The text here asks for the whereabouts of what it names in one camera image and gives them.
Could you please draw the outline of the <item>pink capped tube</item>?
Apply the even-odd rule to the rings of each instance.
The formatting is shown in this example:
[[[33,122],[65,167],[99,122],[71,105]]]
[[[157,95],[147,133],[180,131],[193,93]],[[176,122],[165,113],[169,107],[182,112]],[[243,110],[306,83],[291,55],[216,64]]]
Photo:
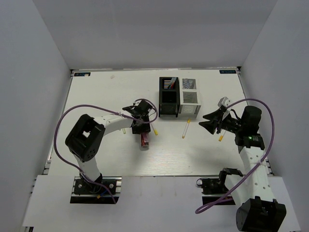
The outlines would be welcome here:
[[[142,148],[148,148],[149,147],[149,139],[148,139],[148,133],[142,133],[140,135],[141,142],[140,145]]]

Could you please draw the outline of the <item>bright yellow marker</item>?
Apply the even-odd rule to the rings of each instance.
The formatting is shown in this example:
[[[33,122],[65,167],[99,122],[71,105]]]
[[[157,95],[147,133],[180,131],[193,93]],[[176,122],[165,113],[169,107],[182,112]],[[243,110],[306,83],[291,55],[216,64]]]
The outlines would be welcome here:
[[[153,131],[154,131],[154,134],[157,136],[157,135],[158,135],[157,129],[154,127],[153,124],[151,124],[151,127],[152,127],[152,129],[153,129]]]

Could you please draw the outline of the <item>amber yellow marker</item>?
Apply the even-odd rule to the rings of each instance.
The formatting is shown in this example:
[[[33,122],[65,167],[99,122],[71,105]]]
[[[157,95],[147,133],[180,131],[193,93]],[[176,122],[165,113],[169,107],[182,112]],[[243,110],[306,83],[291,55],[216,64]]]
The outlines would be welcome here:
[[[218,140],[219,142],[221,142],[221,141],[222,141],[222,139],[223,139],[223,137],[224,137],[225,133],[226,133],[226,131],[224,131],[224,132],[220,135],[219,140]]]

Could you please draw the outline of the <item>orange yellow marker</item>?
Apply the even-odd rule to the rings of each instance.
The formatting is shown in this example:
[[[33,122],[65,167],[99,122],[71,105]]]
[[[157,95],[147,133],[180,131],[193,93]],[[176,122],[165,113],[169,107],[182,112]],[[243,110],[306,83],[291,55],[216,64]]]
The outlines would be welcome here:
[[[190,125],[190,122],[191,122],[191,120],[188,119],[188,120],[187,120],[187,123],[186,123],[186,126],[185,126],[185,128],[184,128],[183,134],[182,134],[182,138],[183,138],[183,139],[185,138],[185,136],[186,136],[186,134],[187,134],[187,131],[188,131],[188,127],[189,127],[189,125]]]

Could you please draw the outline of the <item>clear blue spray bottle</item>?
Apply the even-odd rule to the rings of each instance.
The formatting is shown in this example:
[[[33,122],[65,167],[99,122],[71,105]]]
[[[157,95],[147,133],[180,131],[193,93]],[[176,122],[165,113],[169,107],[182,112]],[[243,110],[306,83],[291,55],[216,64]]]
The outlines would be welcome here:
[[[195,79],[183,78],[182,83],[183,83],[183,89],[196,89]]]

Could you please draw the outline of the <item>red pen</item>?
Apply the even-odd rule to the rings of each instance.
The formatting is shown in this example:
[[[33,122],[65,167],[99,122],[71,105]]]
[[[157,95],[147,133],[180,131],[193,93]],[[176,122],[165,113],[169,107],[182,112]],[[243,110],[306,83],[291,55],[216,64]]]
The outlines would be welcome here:
[[[171,79],[171,83],[170,83],[170,87],[171,87],[171,88],[174,88],[177,79],[178,79],[177,77],[173,77],[173,78]]]

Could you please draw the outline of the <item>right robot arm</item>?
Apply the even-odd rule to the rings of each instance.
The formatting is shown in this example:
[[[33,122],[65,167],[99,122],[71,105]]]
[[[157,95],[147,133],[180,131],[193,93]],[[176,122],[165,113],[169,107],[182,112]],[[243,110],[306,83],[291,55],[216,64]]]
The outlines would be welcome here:
[[[286,207],[278,203],[268,181],[265,144],[259,134],[262,111],[246,106],[239,118],[233,118],[225,106],[204,115],[199,125],[211,134],[222,130],[235,135],[235,144],[244,165],[238,169],[220,171],[218,188],[230,192],[235,204],[236,226],[241,232],[277,232],[286,216]]]

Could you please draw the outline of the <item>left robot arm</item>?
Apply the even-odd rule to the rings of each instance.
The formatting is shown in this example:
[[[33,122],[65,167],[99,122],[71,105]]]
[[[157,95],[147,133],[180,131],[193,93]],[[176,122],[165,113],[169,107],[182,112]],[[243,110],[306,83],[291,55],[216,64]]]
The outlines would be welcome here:
[[[75,156],[80,169],[80,178],[90,193],[99,193],[103,177],[98,169],[96,154],[103,137],[126,128],[140,136],[141,146],[149,145],[148,134],[151,132],[150,114],[157,108],[147,100],[138,100],[121,111],[112,112],[106,116],[91,117],[88,114],[80,116],[73,129],[68,134],[65,145]]]

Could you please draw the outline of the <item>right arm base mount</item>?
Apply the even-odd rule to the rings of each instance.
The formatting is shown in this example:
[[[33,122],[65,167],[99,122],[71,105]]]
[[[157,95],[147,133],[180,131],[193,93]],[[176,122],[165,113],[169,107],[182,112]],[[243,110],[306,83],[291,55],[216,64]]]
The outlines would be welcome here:
[[[243,175],[239,173],[226,173],[226,172],[220,172],[220,175],[216,178],[210,178],[210,177],[202,177],[199,178],[196,181],[196,185],[198,188],[202,188],[202,203],[203,205],[208,206],[209,204],[212,204],[212,202],[217,201],[219,198],[221,198],[223,195],[225,195],[229,188],[225,186],[226,180],[228,179],[229,183],[231,184],[232,188],[235,184],[232,184],[230,181],[233,177],[234,180],[236,180],[236,183],[238,183]],[[249,202],[250,199],[247,197],[247,193],[245,193],[244,190],[241,190],[241,186],[239,186],[237,189],[235,189],[233,192],[231,192],[230,195],[226,196],[224,199],[222,199],[220,202],[218,202],[215,205],[232,205],[235,204],[237,206],[241,206],[245,204],[246,202]]]

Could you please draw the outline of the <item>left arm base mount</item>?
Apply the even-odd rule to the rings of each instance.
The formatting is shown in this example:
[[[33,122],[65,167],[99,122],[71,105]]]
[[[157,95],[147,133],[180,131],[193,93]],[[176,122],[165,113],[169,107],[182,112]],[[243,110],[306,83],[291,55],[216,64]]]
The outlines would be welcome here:
[[[71,191],[71,204],[114,204],[118,202],[121,192],[121,177],[103,177],[102,184],[109,189],[114,197],[101,186],[93,185],[80,177],[75,177]]]

